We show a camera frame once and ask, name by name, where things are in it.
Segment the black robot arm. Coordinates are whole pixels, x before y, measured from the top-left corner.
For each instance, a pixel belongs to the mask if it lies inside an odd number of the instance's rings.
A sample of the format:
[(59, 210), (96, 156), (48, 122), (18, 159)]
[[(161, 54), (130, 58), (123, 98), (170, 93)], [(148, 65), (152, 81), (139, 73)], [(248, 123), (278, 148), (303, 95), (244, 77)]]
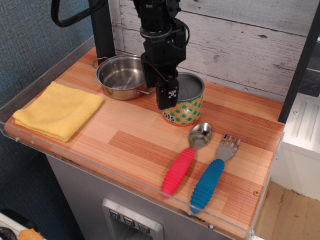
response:
[(187, 58), (189, 27), (177, 19), (181, 11), (178, 0), (136, 0), (134, 6), (140, 18), (140, 35), (144, 38), (144, 53), (140, 60), (148, 88), (155, 88), (160, 110), (178, 102), (178, 65)]

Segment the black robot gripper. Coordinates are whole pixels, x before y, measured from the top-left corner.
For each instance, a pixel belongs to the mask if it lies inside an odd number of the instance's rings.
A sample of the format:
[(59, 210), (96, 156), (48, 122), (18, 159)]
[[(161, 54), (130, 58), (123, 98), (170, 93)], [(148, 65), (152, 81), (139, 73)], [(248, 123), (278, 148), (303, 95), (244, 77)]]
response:
[(175, 107), (179, 96), (177, 66), (186, 59), (185, 34), (171, 34), (165, 38), (146, 38), (141, 55), (144, 78), (149, 88), (156, 90), (160, 110)]

